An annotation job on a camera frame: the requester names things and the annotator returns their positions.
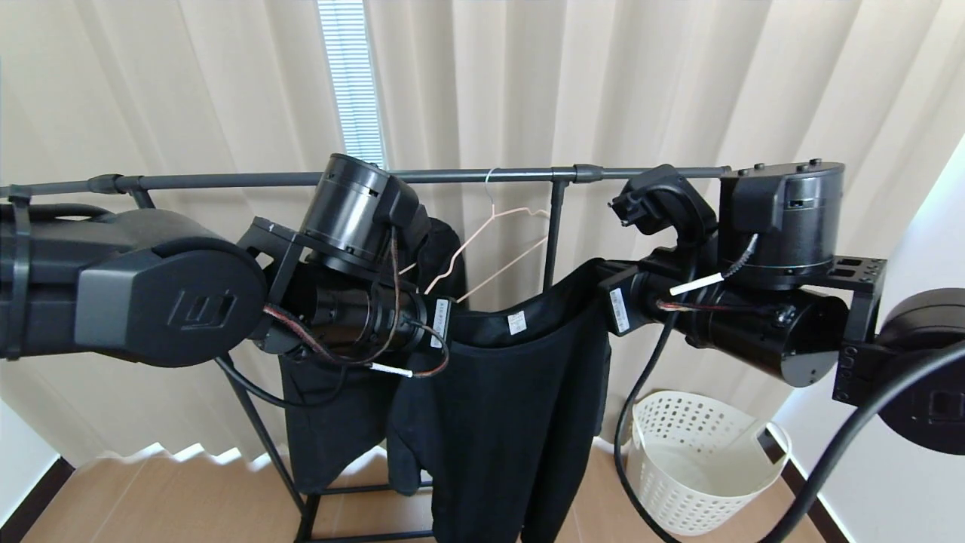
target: wall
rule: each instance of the wall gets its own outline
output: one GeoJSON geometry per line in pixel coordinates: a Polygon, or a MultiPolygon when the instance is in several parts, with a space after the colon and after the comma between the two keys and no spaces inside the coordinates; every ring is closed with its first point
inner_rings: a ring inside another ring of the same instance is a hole
{"type": "Polygon", "coordinates": [[[58,456],[14,410],[0,401],[0,526],[58,456]]]}
{"type": "MultiPolygon", "coordinates": [[[[889,263],[882,315],[920,291],[965,287],[965,144],[928,195],[889,263]]],[[[833,402],[834,376],[795,391],[777,415],[805,473],[853,408],[833,402]]],[[[962,541],[965,458],[905,441],[875,419],[845,453],[822,497],[854,541],[962,541]]]]}

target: wooden floor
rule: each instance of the wooden floor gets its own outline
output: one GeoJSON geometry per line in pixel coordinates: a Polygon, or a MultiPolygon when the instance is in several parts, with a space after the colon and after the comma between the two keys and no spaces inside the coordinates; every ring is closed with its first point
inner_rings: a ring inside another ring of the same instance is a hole
{"type": "MultiPolygon", "coordinates": [[[[376,455],[338,484],[380,484],[386,480],[384,458],[376,455]]],[[[723,527],[688,541],[758,541],[792,498],[784,482],[778,481],[723,527]]],[[[392,492],[325,498],[318,510],[315,537],[428,529],[430,500],[428,490],[412,498],[392,492]]],[[[218,465],[209,457],[185,462],[153,457],[134,464],[104,459],[71,477],[24,543],[290,543],[297,524],[295,508],[270,465],[252,471],[240,460],[218,465]]],[[[612,458],[595,449],[557,541],[659,540],[623,495],[612,458]]],[[[805,520],[787,541],[818,543],[823,539],[811,521],[805,520]]]]}

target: beige curtain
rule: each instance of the beige curtain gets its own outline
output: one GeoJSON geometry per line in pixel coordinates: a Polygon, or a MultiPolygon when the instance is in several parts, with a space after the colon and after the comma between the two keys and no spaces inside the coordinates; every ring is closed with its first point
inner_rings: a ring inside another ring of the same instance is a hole
{"type": "MultiPolygon", "coordinates": [[[[319,171],[342,148],[317,4],[0,2],[0,179],[319,171]]],[[[236,240],[252,214],[297,226],[309,188],[158,191],[159,207],[236,240]]],[[[124,196],[70,195],[113,211],[124,196]]],[[[44,201],[55,201],[46,198],[44,201]]],[[[280,393],[273,357],[233,352],[280,393]]],[[[0,394],[74,465],[160,442],[260,452],[213,362],[180,370],[96,355],[0,362],[0,394]]],[[[272,436],[280,410],[260,406],[272,436]]]]}
{"type": "MultiPolygon", "coordinates": [[[[887,257],[965,133],[965,3],[939,1],[367,4],[387,158],[395,168],[678,166],[823,157],[847,164],[840,253],[887,257]]],[[[695,181],[716,202],[716,182],[695,181]]],[[[556,278],[596,255],[637,259],[672,235],[621,228],[620,182],[571,186],[556,278]]],[[[480,186],[419,187],[458,230],[488,216],[480,186]]],[[[548,205],[546,185],[499,185],[499,209],[548,205]]],[[[477,284],[545,221],[493,227],[468,251],[477,284]]],[[[538,292],[533,255],[471,298],[538,292]]],[[[614,339],[610,421],[658,330],[614,339]]],[[[651,387],[770,416],[788,387],[679,336],[651,387]]]]}

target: clothing rack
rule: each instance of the clothing rack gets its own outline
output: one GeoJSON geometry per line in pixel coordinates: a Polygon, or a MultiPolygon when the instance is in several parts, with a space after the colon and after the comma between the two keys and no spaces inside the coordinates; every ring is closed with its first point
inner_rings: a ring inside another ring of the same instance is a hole
{"type": "MultiPolygon", "coordinates": [[[[588,164],[576,164],[569,167],[553,168],[505,168],[496,170],[467,169],[467,170],[409,170],[393,171],[396,177],[411,185],[448,184],[448,183],[483,183],[488,178],[489,183],[525,183],[549,182],[552,184],[550,192],[549,233],[546,246],[546,260],[543,265],[543,291],[553,285],[553,272],[556,266],[557,244],[560,237],[560,215],[563,211],[563,199],[566,188],[570,184],[588,184],[597,181],[616,179],[625,180],[640,175],[649,168],[602,168],[588,164]]],[[[730,171],[727,166],[708,168],[677,168],[683,177],[688,178],[719,178],[730,171]]],[[[256,186],[315,186],[321,179],[322,172],[299,173],[259,173],[259,174],[205,174],[181,176],[120,176],[107,175],[92,178],[87,181],[50,183],[31,186],[34,195],[65,194],[76,192],[98,192],[104,194],[129,194],[141,209],[155,208],[149,194],[150,190],[169,188],[246,188],[256,186]]],[[[0,197],[7,195],[7,188],[0,187],[0,197]]],[[[230,365],[234,361],[226,353],[223,359],[230,365]]],[[[326,489],[320,494],[310,494],[304,498],[295,488],[294,479],[282,462],[278,448],[271,440],[268,429],[259,415],[248,391],[229,378],[234,394],[241,404],[241,408],[251,421],[259,441],[262,442],[272,465],[285,483],[285,488],[291,495],[301,513],[301,521],[295,535],[294,543],[369,543],[375,541],[394,541],[401,539],[419,539],[432,537],[431,530],[403,531],[397,533],[380,533],[371,535],[351,535],[338,537],[314,538],[312,528],[318,514],[321,498],[344,494],[358,494],[364,492],[379,492],[391,490],[388,484],[356,486],[347,488],[326,489]]],[[[423,488],[430,488],[431,483],[423,482],[423,488]]]]}

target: laundry basket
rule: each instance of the laundry basket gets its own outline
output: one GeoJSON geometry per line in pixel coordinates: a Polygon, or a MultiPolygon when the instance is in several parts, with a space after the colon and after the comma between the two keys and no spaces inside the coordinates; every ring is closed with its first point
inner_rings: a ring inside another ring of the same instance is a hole
{"type": "Polygon", "coordinates": [[[698,394],[655,392],[633,408],[627,475],[663,529],[700,535],[773,484],[789,453],[790,439],[772,422],[698,394]],[[768,442],[784,450],[776,463],[768,442]]]}

